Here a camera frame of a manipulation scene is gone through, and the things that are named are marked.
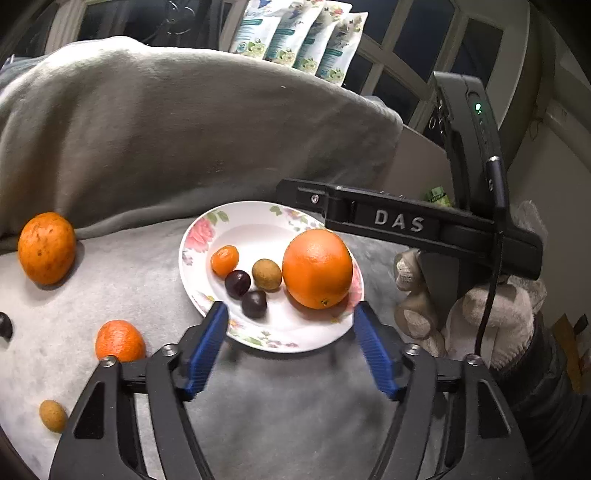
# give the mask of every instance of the pink flower pattern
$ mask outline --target pink flower pattern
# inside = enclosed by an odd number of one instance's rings
[[[185,240],[185,248],[190,248],[200,253],[206,252],[209,249],[209,243],[213,240],[214,234],[215,231],[211,222],[205,217],[201,218],[191,227]]]
[[[243,329],[244,325],[235,319],[230,319],[230,328]]]
[[[286,214],[290,218],[293,218],[294,220],[299,220],[301,217],[301,213],[296,210],[292,210],[291,208],[285,208],[284,210],[285,210]]]

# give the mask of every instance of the orange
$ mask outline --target orange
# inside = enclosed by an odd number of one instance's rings
[[[70,223],[56,212],[37,215],[18,238],[18,259],[34,282],[59,282],[74,263],[76,236]]]
[[[129,322],[111,320],[97,333],[95,352],[99,360],[115,355],[120,362],[131,362],[146,356],[146,345],[142,335]]]
[[[233,245],[226,245],[212,255],[211,265],[213,272],[222,278],[236,268],[240,260],[238,249]]]
[[[353,261],[338,235],[324,229],[307,230],[288,245],[282,271],[292,297],[311,309],[325,309],[347,296]]]

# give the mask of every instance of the white plate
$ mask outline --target white plate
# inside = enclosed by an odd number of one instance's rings
[[[242,313],[240,302],[228,296],[223,280],[210,266],[212,254],[224,245],[238,249],[237,269],[249,275],[260,258],[270,258],[280,266],[291,240],[311,228],[324,225],[303,212],[267,202],[228,203],[204,213],[187,229],[178,252],[181,279],[189,298],[202,315],[207,314],[213,300],[225,302],[230,310],[228,335],[259,350],[308,352],[334,342],[351,328],[353,307],[363,300],[363,277],[353,255],[353,282],[348,297],[339,305],[308,309],[295,302],[282,284],[278,291],[267,294],[267,314],[260,320]]]

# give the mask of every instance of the black cable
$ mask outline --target black cable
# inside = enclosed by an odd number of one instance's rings
[[[486,303],[484,312],[482,313],[482,320],[478,326],[478,332],[476,334],[476,342],[474,345],[474,353],[480,356],[480,350],[482,349],[482,339],[484,338],[484,332],[486,325],[488,324],[488,317],[491,316],[492,303],[495,301],[496,284],[499,281],[501,275],[501,265],[503,260],[503,231],[499,231],[495,234],[495,246],[493,249],[493,255],[495,263],[491,275],[491,284],[488,287],[488,295],[486,296]]]

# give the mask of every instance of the gray fleece blanket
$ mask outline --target gray fleece blanket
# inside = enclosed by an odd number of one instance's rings
[[[73,408],[105,321],[131,321],[148,354],[200,322],[178,274],[182,218],[272,197],[290,176],[370,187],[400,131],[395,113],[303,73],[123,38],[65,47],[13,80],[0,95],[1,245],[14,249],[46,210],[82,239],[52,288],[28,280],[14,252],[0,256],[0,310],[15,328],[0,345],[0,424],[31,469],[47,478],[59,439],[39,404]],[[392,260],[404,247],[344,238],[366,298],[393,324],[404,295]],[[137,406],[148,471],[163,478],[142,395]],[[367,478],[394,408],[350,333],[297,357],[226,342],[187,405],[216,477],[243,480]]]

